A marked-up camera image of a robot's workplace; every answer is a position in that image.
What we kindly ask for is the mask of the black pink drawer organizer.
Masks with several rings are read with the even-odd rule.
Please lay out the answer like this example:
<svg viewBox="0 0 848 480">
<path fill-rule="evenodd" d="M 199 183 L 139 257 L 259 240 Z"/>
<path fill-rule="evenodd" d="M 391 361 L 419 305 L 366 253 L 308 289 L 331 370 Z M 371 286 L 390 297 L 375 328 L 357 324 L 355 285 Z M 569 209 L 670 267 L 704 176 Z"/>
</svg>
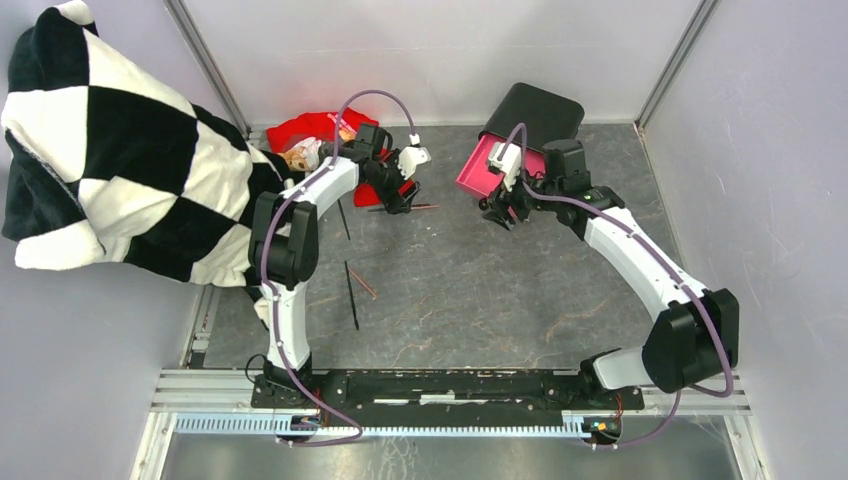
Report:
<svg viewBox="0 0 848 480">
<path fill-rule="evenodd" d="M 560 139 L 574 139 L 585 116 L 575 100 L 518 82 L 511 86 L 478 135 L 478 143 L 455 180 L 457 187 L 476 199 L 487 196 L 499 177 L 486 161 L 496 143 L 507 139 L 514 126 L 528 131 L 526 166 L 533 175 L 544 170 L 542 147 Z"/>
</svg>

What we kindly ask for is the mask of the rose pencil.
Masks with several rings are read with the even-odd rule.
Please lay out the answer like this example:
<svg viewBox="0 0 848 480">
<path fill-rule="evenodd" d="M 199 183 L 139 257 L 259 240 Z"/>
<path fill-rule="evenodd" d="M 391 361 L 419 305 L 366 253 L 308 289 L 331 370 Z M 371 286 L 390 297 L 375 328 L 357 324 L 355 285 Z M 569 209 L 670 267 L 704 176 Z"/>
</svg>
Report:
<svg viewBox="0 0 848 480">
<path fill-rule="evenodd" d="M 356 280 L 356 282 L 368 292 L 368 294 L 373 298 L 377 299 L 378 295 L 374 288 L 361 276 L 359 275 L 353 268 L 347 268 L 348 273 Z"/>
</svg>

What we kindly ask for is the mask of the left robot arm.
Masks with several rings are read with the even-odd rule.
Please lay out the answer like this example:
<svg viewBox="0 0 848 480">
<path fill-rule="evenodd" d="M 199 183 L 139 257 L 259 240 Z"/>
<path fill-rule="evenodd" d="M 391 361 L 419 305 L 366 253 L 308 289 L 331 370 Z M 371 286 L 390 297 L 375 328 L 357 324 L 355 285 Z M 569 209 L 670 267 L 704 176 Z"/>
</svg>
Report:
<svg viewBox="0 0 848 480">
<path fill-rule="evenodd" d="M 416 133 L 399 149 L 386 129 L 363 123 L 353 139 L 321 144 L 316 168 L 303 180 L 278 193 L 260 194 L 248 259 L 259 276 L 269 316 L 269 347 L 254 380 L 257 391 L 276 393 L 295 408 L 313 397 L 306 290 L 319 260 L 323 215 L 362 185 L 373 190 L 386 213 L 409 213 L 420 190 L 412 177 L 429 160 Z"/>
</svg>

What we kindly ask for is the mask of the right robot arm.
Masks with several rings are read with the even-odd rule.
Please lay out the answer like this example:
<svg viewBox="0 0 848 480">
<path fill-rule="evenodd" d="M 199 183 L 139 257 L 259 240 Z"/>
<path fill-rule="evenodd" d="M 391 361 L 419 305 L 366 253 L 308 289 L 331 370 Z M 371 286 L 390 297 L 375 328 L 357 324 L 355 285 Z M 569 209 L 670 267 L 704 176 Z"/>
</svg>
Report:
<svg viewBox="0 0 848 480">
<path fill-rule="evenodd" d="M 665 393 L 692 388 L 729 396 L 738 347 L 736 297 L 687 274 L 612 189 L 593 185 L 580 141 L 550 142 L 543 157 L 543 171 L 531 174 L 519 146 L 498 141 L 490 148 L 485 164 L 499 180 L 480 202 L 484 218 L 512 229 L 532 212 L 554 213 L 615 268 L 653 319 L 642 346 L 601 353 L 581 364 L 580 400 L 602 408 L 619 389 L 642 384 Z"/>
</svg>

